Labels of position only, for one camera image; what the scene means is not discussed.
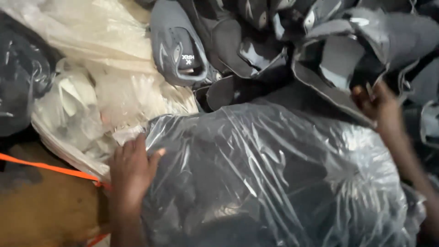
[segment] person's left hand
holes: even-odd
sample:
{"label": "person's left hand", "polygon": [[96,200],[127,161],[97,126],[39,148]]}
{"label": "person's left hand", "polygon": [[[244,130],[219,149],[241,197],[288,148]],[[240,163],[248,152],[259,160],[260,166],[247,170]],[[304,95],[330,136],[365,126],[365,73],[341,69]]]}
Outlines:
{"label": "person's left hand", "polygon": [[145,134],[118,147],[108,161],[111,175],[111,201],[113,210],[129,211],[138,208],[151,185],[160,158],[160,149],[148,158]]}

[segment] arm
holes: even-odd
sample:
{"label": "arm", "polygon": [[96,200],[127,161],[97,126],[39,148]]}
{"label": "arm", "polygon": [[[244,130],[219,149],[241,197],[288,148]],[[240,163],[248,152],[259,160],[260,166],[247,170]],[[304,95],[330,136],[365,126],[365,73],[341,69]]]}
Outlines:
{"label": "arm", "polygon": [[376,131],[388,147],[401,178],[410,181],[426,197],[424,205],[427,218],[423,228],[439,243],[439,195],[423,171],[406,134],[397,99],[384,82],[374,86],[373,100],[360,87],[354,88],[353,99],[365,115],[377,121]]}
{"label": "arm", "polygon": [[110,197],[110,220],[112,226],[111,246],[145,246],[140,224],[142,199],[151,184],[160,158],[161,149],[148,158],[145,135],[118,147],[108,161],[112,179]]}

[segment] hand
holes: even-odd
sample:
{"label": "hand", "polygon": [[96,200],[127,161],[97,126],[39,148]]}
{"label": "hand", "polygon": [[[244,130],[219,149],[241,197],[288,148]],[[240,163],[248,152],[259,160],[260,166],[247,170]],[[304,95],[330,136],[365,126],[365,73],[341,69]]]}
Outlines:
{"label": "hand", "polygon": [[165,150],[160,149],[148,158],[145,139],[145,134],[140,134],[136,140],[118,147],[108,162],[112,182],[111,208],[119,211],[119,214],[123,213],[121,210],[140,208],[157,171],[158,162],[165,154]]}
{"label": "hand", "polygon": [[376,131],[385,144],[388,145],[397,137],[405,136],[399,103],[385,82],[379,81],[375,84],[372,96],[361,86],[356,86],[352,90],[352,98],[367,117],[377,121]]}

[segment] shoe tongue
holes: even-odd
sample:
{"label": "shoe tongue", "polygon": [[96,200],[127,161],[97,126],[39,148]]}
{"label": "shoe tongue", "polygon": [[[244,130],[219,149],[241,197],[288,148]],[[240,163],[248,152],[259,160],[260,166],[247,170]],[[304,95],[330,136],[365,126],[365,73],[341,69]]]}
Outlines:
{"label": "shoe tongue", "polygon": [[183,28],[175,28],[175,32],[183,45],[183,53],[181,54],[179,70],[195,69],[201,66],[200,58],[198,56],[197,48],[194,40],[189,35],[189,32]]}

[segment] person's right hand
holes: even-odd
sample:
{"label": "person's right hand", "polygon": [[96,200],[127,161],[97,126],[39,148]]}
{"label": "person's right hand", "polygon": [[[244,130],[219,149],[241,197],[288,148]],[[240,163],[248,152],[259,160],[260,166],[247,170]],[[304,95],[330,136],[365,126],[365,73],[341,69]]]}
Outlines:
{"label": "person's right hand", "polygon": [[352,98],[367,117],[377,121],[376,131],[384,143],[388,144],[396,137],[405,134],[398,100],[385,82],[377,82],[371,96],[361,86],[356,86],[352,90]]}

